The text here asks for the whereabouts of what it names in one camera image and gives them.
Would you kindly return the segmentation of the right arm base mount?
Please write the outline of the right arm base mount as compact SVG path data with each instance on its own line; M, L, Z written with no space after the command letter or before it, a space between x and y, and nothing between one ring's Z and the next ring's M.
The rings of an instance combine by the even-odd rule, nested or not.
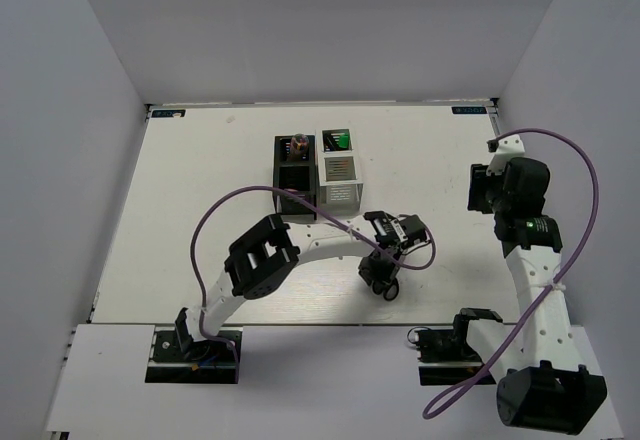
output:
M480 370L483 361L466 341L470 322L479 320L503 323L493 310L462 308L449 327L417 326L407 332L407 342L418 352L421 386L453 386Z

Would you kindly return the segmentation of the black handled scissors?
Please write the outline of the black handled scissors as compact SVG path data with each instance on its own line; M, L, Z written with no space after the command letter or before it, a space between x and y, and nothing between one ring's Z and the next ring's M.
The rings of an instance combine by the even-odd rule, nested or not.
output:
M385 301L395 300L399 294L399 282L394 279L388 283L375 282L372 284L372 291L375 295L381 296Z

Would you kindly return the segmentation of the green capped black highlighter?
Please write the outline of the green capped black highlighter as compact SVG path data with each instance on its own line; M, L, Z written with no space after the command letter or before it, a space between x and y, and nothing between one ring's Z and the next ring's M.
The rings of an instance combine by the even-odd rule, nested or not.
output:
M336 134L333 136L335 150L345 151L350 149L350 135L346 132Z

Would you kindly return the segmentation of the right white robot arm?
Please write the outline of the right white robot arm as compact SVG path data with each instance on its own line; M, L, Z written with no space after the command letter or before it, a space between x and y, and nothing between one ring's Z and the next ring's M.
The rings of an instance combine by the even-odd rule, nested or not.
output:
M580 434L607 397L574 342L561 273L557 222L544 215L548 167L514 157L501 166L474 164L468 208L491 214L515 284L520 319L504 326L481 314L453 331L461 357L478 355L497 384L499 418L509 427Z

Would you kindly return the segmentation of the pink capped black highlighter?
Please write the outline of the pink capped black highlighter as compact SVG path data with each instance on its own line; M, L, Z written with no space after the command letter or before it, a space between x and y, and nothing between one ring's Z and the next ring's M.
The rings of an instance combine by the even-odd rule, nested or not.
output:
M323 134L323 148L325 152L333 152L337 150L337 144L330 133Z

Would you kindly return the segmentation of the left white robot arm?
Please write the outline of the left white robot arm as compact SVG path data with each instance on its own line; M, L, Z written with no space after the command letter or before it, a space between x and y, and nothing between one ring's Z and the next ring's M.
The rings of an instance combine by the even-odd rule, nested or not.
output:
M360 278L374 294L392 301L399 293L396 276L406 255L432 244L416 215L374 211L345 222L312 224L268 215L230 245L217 281L201 287L200 304L180 311L177 347L188 358L202 358L211 342L222 340L220 328L240 306L273 294L295 267L311 262L358 257Z

